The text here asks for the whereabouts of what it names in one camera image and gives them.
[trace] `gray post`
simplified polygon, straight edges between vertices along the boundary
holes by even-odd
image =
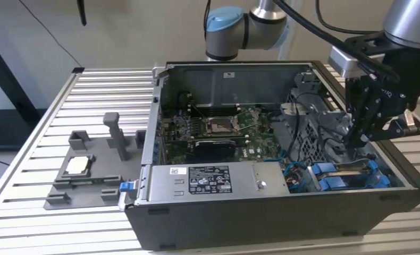
[[[130,155],[126,148],[126,137],[119,128],[119,113],[106,113],[103,117],[103,124],[110,127],[110,134],[114,139],[114,145],[119,152],[122,161],[128,160]]]

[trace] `open computer tower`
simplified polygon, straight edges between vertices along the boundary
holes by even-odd
[[[364,235],[414,209],[420,174],[391,141],[346,148],[344,102],[316,61],[168,63],[122,196],[142,247]]]

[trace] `robotic arm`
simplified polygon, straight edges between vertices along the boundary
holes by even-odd
[[[280,45],[288,32],[287,14],[334,46],[328,62],[347,79],[346,108],[352,114],[346,146],[356,148],[368,141],[420,135],[420,122],[412,115],[420,96],[420,0],[395,0],[384,30],[344,42],[283,0],[260,0],[250,14],[224,8],[236,7],[216,9],[208,16],[210,59],[227,61],[239,49]]]
[[[420,122],[412,115],[420,97],[420,0],[396,0],[383,28],[348,38],[346,44],[388,66],[399,80],[370,77],[359,60],[335,46],[330,54],[330,64],[347,78],[348,147],[420,134]]]

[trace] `slotted aluminum surface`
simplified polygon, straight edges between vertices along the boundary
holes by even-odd
[[[12,174],[8,173],[0,183],[0,254],[152,253],[142,250],[127,217],[116,207],[43,209],[68,149],[70,131],[86,129],[92,137],[107,137],[108,130],[99,121],[107,111],[120,112],[126,134],[144,128],[151,81],[150,69],[87,70],[82,76],[72,76],[51,106],[50,116],[47,114],[8,169]],[[394,142],[420,171],[420,136]],[[418,254],[420,205],[411,212],[390,216],[363,238],[231,246],[168,254],[235,253]]]

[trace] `motherboard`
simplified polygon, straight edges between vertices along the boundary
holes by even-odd
[[[283,160],[270,122],[276,112],[256,106],[192,112],[198,116],[180,110],[163,119],[168,164]]]

